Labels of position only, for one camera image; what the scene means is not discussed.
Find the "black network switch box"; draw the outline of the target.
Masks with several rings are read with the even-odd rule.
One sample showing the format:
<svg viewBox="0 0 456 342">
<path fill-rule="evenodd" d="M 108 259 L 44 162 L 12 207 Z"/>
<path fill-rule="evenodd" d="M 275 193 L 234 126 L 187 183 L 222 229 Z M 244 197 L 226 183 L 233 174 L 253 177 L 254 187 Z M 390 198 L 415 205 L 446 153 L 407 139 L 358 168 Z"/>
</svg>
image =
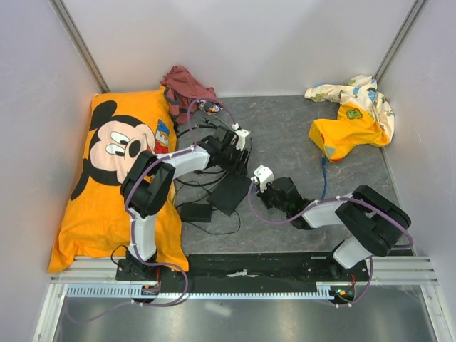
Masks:
<svg viewBox="0 0 456 342">
<path fill-rule="evenodd" d="M 207 201 L 223 214 L 230 216 L 248 193 L 251 180 L 247 176 L 228 174 Z"/>
</svg>

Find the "black power adapter brick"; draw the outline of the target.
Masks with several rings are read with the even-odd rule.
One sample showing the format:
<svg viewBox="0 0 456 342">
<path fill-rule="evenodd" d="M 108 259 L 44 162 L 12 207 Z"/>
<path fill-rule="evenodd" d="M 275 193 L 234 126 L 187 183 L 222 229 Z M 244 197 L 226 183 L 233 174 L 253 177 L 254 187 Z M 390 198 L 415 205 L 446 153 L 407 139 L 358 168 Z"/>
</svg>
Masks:
<svg viewBox="0 0 456 342">
<path fill-rule="evenodd" d="M 212 221 L 212 206 L 208 203 L 184 203 L 180 207 L 183 222 L 209 223 Z"/>
</svg>

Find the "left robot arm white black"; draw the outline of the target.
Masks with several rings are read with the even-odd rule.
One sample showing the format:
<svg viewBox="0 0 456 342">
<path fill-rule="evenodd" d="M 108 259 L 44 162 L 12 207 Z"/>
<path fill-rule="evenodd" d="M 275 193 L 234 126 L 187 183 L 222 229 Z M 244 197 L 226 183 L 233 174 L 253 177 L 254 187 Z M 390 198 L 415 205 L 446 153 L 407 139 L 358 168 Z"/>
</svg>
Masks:
<svg viewBox="0 0 456 342">
<path fill-rule="evenodd" d="M 176 152 L 154 155 L 141 152 L 124 179 L 120 193 L 130 215 L 129 253 L 135 258 L 132 273 L 141 280 L 154 277 L 157 214 L 167 201 L 173 181 L 194 171 L 220 167 L 228 174 L 245 176 L 250 132 L 238 125 L 218 127 L 213 135 Z"/>
</svg>

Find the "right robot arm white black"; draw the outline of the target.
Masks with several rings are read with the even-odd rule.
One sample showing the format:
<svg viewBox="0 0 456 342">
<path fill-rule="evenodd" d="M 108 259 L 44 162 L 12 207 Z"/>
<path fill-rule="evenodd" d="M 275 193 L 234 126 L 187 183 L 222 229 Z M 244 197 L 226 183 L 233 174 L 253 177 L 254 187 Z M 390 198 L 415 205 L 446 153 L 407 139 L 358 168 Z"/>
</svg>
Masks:
<svg viewBox="0 0 456 342">
<path fill-rule="evenodd" d="M 266 208 L 278 209 L 286 215 L 286 223 L 303 230 L 325 226 L 344 226 L 351 238 L 342 241 L 326 262 L 327 274 L 334 280 L 345 279 L 352 268 L 371 256 L 385 257 L 408 233 L 411 218 L 397 205 L 368 185 L 358 186 L 342 197 L 320 200 L 303 198 L 289 177 L 259 180 L 257 197 Z"/>
</svg>

